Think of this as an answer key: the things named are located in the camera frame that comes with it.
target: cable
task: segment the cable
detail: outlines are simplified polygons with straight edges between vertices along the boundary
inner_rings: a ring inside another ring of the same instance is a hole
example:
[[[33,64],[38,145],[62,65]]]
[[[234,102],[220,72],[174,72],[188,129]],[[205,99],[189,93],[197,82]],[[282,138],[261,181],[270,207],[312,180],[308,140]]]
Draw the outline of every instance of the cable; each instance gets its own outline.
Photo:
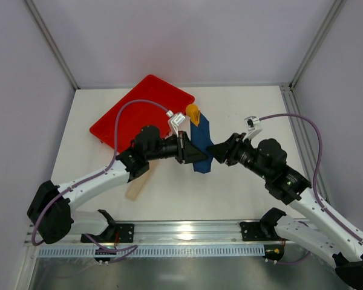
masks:
[[[126,253],[125,255],[123,255],[122,257],[119,257],[119,258],[116,258],[112,261],[109,261],[107,264],[112,264],[112,263],[117,263],[117,262],[120,262],[122,260],[124,260],[125,258],[127,258],[130,254],[132,254],[137,248],[138,246],[137,245],[134,245],[134,246],[131,246],[131,247],[128,247],[128,248],[133,248],[132,251]],[[119,251],[126,251],[128,248],[125,248],[125,249],[119,249]],[[110,254],[106,251],[96,251],[97,254]],[[70,275],[53,275],[50,273],[50,271],[47,271],[47,269],[44,271],[44,274],[43,276],[41,277],[39,283],[38,283],[38,286],[36,287],[36,289],[40,289],[40,285],[42,284],[42,282],[44,281],[44,278],[45,276],[48,274],[49,276],[51,276],[52,278],[54,279],[62,279],[62,280],[65,280],[65,279],[70,279],[70,278],[73,278],[74,276],[77,276],[85,271],[87,271],[88,269],[94,267],[94,266],[97,266],[97,265],[101,265],[101,263],[92,263],[84,268],[82,268],[81,270],[73,273],[73,274],[70,274]]]
[[[305,222],[299,222],[307,227],[309,227]],[[279,261],[276,261],[276,260],[269,260],[269,259],[265,259],[265,262],[272,262],[274,264],[277,264],[277,265],[285,265],[285,266],[294,266],[294,265],[297,265],[297,264],[300,264],[301,262],[305,261],[306,259],[308,259],[311,255],[311,252],[310,251],[307,251],[307,253],[304,255],[304,257],[296,260],[296,261],[292,261],[292,262],[279,262]]]
[[[320,130],[317,127],[317,125],[311,119],[309,119],[309,118],[307,118],[305,116],[298,115],[298,114],[292,114],[292,113],[283,113],[283,114],[270,115],[270,116],[266,116],[266,117],[260,118],[260,121],[267,120],[267,119],[271,119],[271,118],[276,118],[276,117],[295,117],[295,118],[300,118],[300,119],[308,122],[314,128],[314,130],[315,130],[315,132],[317,134],[318,145],[319,145],[319,152],[318,152],[316,166],[315,166],[315,171],[313,173],[313,179],[312,179],[313,193],[315,194],[316,201],[320,205],[320,207],[330,216],[330,218],[332,218],[338,225],[340,225],[346,232],[348,232],[348,234],[350,234],[351,236],[353,236],[358,242],[360,242],[360,243],[363,244],[363,240],[361,239],[361,237],[358,236],[356,233],[354,233],[343,222],[341,222],[328,208],[325,208],[325,205],[320,200],[319,194],[317,192],[317,176],[319,174],[320,162],[321,162],[321,156],[322,156],[322,139],[321,139]]]
[[[34,230],[32,232],[32,236],[31,236],[31,241],[32,241],[32,244],[34,246],[39,246],[39,245],[42,245],[43,244],[43,240],[41,240],[40,242],[37,242],[36,241],[36,234],[38,232],[38,228],[41,224],[41,221],[43,219],[43,217],[45,216],[46,212],[48,211],[48,209],[59,199],[61,198],[64,194],[68,193],[70,190],[80,186],[81,184],[87,182],[87,181],[90,181],[94,178],[97,178],[98,176],[101,176],[103,174],[105,174],[112,166],[113,166],[113,163],[114,161],[116,160],[116,156],[117,156],[117,130],[118,130],[118,123],[119,123],[119,120],[120,120],[120,116],[121,116],[121,113],[122,111],[129,105],[133,104],[133,103],[149,103],[149,104],[152,104],[152,105],[155,105],[155,106],[158,106],[159,108],[163,109],[165,112],[168,112],[168,110],[154,102],[154,101],[149,101],[149,100],[142,100],[142,99],[138,99],[138,100],[133,100],[133,101],[129,101],[127,102],[126,104],[124,104],[121,109],[119,110],[118,114],[117,114],[117,117],[116,117],[116,122],[114,123],[114,152],[113,152],[113,157],[109,163],[109,165],[106,167],[106,169],[90,176],[90,177],[87,177],[83,180],[80,180],[78,181],[77,183],[74,183],[71,187],[67,187],[65,190],[63,190],[62,192],[60,192],[57,196],[55,196],[47,205],[46,207],[42,210],[42,212],[40,213],[35,225],[34,225]]]
[[[124,249],[109,249],[103,245],[101,245],[100,243],[98,243],[96,240],[93,239],[92,236],[90,236],[89,234],[85,234],[85,236],[93,243],[95,244],[96,246],[100,247],[104,252],[106,253],[111,253],[111,254],[114,254],[114,253],[118,253],[118,252],[124,252],[126,250],[130,250],[132,248],[137,248],[137,245],[133,245],[133,246],[128,246]]]

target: black mounting bracket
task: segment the black mounting bracket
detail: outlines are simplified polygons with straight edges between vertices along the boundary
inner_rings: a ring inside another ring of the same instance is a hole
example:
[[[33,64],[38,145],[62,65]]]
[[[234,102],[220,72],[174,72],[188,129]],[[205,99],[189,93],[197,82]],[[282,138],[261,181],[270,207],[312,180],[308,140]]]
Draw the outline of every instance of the black mounting bracket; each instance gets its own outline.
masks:
[[[108,221],[108,227],[102,234],[98,236],[91,235],[98,243],[133,243],[134,240],[134,224],[118,224],[106,212],[106,210],[98,210]],[[86,235],[80,237],[82,243],[92,243]]]
[[[240,222],[242,241],[244,242],[277,242],[274,244],[264,244],[265,259],[281,260],[284,256],[284,246],[281,244],[280,237],[273,236],[263,230],[261,222]]]

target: black joint actuator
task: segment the black joint actuator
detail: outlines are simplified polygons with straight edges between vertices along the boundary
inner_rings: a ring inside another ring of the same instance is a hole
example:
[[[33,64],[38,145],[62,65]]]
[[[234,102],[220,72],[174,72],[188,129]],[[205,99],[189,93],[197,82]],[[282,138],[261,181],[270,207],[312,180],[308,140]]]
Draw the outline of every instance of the black joint actuator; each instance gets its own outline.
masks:
[[[119,234],[118,242],[133,243],[134,224],[118,224],[106,210],[98,210],[108,222],[108,227],[98,236],[90,235],[98,243],[111,243],[116,241],[116,234]],[[81,235],[82,243],[91,243],[92,241],[85,235]]]
[[[243,140],[244,136],[245,133],[234,133],[227,141],[209,146],[207,151],[219,163],[228,166],[240,163],[265,179],[265,188],[283,203],[300,200],[300,194],[311,184],[286,164],[287,153],[281,145],[275,139],[267,139],[255,149],[250,140]]]
[[[145,126],[132,140],[131,146],[117,155],[129,172],[129,181],[132,181],[149,170],[150,160],[174,157],[177,162],[194,163],[203,161],[208,156],[196,148],[188,138],[185,131],[178,135],[160,138],[160,130],[156,126]]]
[[[334,254],[335,272],[341,280],[356,290],[363,290],[363,256],[358,262],[349,262],[342,253]]]
[[[58,186],[50,180],[39,186],[34,199],[27,211],[27,216],[35,225],[42,210],[59,194]],[[60,197],[46,212],[38,227],[38,232],[47,244],[61,240],[71,229],[74,222],[71,218],[69,199]]]
[[[274,227],[277,225],[279,219],[281,219],[283,216],[286,216],[285,211],[273,207],[260,219],[261,231],[270,240],[279,239]]]

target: white table surface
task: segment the white table surface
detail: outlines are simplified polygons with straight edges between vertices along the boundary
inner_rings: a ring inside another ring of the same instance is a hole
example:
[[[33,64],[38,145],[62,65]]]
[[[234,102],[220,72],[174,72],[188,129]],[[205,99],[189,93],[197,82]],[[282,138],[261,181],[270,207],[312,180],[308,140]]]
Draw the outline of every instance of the white table surface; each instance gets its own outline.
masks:
[[[182,88],[195,97],[195,103],[210,121],[214,143],[227,140],[233,132],[246,130],[244,118],[285,112],[278,86]],[[84,89],[76,91],[60,144],[51,180],[60,184],[80,178],[107,165],[112,148],[90,134],[89,128],[129,89]],[[287,162],[303,174],[289,119],[263,122],[264,130],[253,145],[276,138],[288,153]],[[181,130],[189,132],[185,121]],[[79,210],[104,209],[116,220],[171,221],[259,219],[272,207],[294,218],[302,216],[273,198],[264,181],[241,165],[232,167],[212,163],[211,173],[195,173],[192,164],[180,165],[175,159],[161,160],[151,179],[136,199],[125,198],[128,185],[112,188],[90,200]]]

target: white bracket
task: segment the white bracket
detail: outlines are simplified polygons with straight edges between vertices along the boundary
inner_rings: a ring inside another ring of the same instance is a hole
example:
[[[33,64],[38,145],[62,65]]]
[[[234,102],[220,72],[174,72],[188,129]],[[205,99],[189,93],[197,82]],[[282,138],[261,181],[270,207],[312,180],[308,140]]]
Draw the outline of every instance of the white bracket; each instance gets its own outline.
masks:
[[[186,116],[182,113],[174,114],[172,111],[168,111],[167,116],[169,116],[168,125],[171,128],[172,134],[178,136],[178,127],[184,122]]]
[[[251,140],[262,131],[261,121],[258,117],[256,116],[247,117],[244,119],[244,122],[246,123],[247,126],[247,132],[242,141],[246,139]]]
[[[336,268],[333,255],[339,254],[340,250],[327,236],[295,221],[290,216],[279,219],[274,229],[279,237],[296,242],[322,258],[332,268]]]

